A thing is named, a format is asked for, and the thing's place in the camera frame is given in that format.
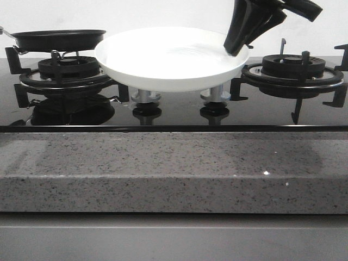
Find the frying pan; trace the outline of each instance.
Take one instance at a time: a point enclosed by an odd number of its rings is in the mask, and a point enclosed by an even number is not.
[[[50,30],[10,34],[0,26],[0,34],[16,40],[28,52],[62,52],[91,50],[103,40],[104,30]]]

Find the white dish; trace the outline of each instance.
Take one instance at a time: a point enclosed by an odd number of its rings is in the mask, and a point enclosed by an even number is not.
[[[226,35],[185,27],[123,32],[101,41],[95,56],[116,81],[142,90],[203,90],[234,78],[248,59],[248,48],[229,55]]]

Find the speckled gray countertop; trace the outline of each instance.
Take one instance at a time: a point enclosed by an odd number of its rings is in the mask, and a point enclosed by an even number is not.
[[[2,212],[348,213],[348,134],[1,133]]]

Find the black glass cooktop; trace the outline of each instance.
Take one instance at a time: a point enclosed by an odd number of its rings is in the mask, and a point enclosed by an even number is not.
[[[327,66],[339,65],[341,57],[324,57]],[[35,69],[39,59],[23,59]],[[50,104],[44,95],[28,94],[48,105],[29,109],[18,106],[14,85],[18,75],[10,74],[6,59],[0,59],[0,130],[31,131],[346,131],[348,130],[348,98],[344,91],[310,95],[315,97],[275,97],[258,87],[242,83],[238,101],[207,104],[200,91],[162,93],[158,103],[138,106],[135,102],[119,104],[98,99],[119,95],[117,85],[102,89],[88,101],[70,102],[73,114],[52,113],[59,104]],[[230,84],[224,85],[230,91]],[[129,88],[131,95],[136,90]],[[88,109],[79,106],[88,103]]]

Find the white wall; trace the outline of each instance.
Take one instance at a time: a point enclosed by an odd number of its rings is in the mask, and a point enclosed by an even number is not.
[[[314,0],[324,11],[311,23],[287,12],[286,21],[257,39],[252,56],[308,50],[312,55],[341,55],[335,45],[348,44],[347,0]],[[7,31],[104,29],[105,37],[153,26],[187,26],[227,33],[234,0],[0,0],[0,25]],[[14,40],[0,36],[0,58]],[[29,53],[26,57],[42,57]]]

